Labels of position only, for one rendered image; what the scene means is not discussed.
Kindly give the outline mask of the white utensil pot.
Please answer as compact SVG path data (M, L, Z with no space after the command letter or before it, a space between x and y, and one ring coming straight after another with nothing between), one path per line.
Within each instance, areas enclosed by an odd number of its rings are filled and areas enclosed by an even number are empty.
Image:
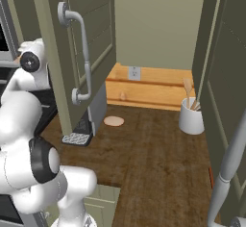
M200 135L205 131L202 112L188 109L186 107L186 98L181 104L179 128L189 135Z

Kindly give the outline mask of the olive green cabinet door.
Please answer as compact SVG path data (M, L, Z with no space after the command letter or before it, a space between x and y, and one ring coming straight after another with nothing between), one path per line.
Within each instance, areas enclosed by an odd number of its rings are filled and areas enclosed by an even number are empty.
M69 10L84 19L91 87L96 93L116 63L114 0L35 0L62 133L69 135L91 101L87 99L79 105L72 103L73 89L87 93L85 60L80 23L73 20L68 26L60 24L60 2L65 2Z
M204 0L192 75L215 185L246 110L246 0ZM246 147L215 222L246 227Z

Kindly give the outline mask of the olive green lower cupboard door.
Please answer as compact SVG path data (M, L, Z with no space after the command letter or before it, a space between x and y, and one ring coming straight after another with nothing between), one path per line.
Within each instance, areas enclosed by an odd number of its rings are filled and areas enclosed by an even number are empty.
M93 194L84 199L86 211L95 219L98 227L111 227L120 188L98 185Z

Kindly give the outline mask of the grey coffee machine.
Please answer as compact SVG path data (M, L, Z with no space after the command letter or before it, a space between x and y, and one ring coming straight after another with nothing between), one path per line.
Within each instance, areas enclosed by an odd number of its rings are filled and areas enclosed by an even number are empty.
M69 136L63 136L61 142L69 145L88 146L107 112L106 84L97 91L76 128Z

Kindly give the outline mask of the grey microwave oven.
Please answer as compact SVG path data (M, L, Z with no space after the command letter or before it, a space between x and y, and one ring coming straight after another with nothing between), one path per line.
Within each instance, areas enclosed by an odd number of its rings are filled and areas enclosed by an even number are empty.
M18 56L19 44L7 0L0 0L0 63L11 63Z

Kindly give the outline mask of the black stove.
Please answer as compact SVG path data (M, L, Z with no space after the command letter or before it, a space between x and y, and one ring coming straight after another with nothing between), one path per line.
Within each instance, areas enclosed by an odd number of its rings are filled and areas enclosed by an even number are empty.
M0 106L1 96L15 71L15 68L0 66ZM58 109L54 91L51 88L32 91L32 95L39 100L42 107L42 116L35 129L35 135L39 136L58 113Z

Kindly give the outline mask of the wooden spatula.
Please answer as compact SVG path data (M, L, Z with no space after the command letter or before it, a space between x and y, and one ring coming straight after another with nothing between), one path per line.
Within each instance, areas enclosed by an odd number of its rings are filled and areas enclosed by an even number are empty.
M192 91L192 83L190 79L183 78L184 82L184 89L186 92L186 107L189 109L190 108L190 102L189 102L189 96Z

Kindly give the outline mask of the grey wall outlet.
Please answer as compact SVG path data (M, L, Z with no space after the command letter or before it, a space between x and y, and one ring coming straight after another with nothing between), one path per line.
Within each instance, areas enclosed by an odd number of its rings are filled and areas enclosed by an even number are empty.
M132 81L139 81L141 79L141 68L139 66L129 66L128 79Z

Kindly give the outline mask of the round pale coaster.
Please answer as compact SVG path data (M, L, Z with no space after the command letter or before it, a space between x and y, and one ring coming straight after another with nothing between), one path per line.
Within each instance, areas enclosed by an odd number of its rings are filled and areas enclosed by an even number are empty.
M119 116L107 116L104 119L104 123L111 127L119 127L124 124L124 119Z

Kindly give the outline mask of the wooden spoon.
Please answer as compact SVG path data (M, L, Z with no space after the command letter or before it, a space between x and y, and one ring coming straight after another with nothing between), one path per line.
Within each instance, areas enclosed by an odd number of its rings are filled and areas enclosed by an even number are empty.
M197 100L195 99L190 109L193 110L193 111L199 110L199 109L200 109L200 104L198 105L197 103L198 103L198 102L197 102Z

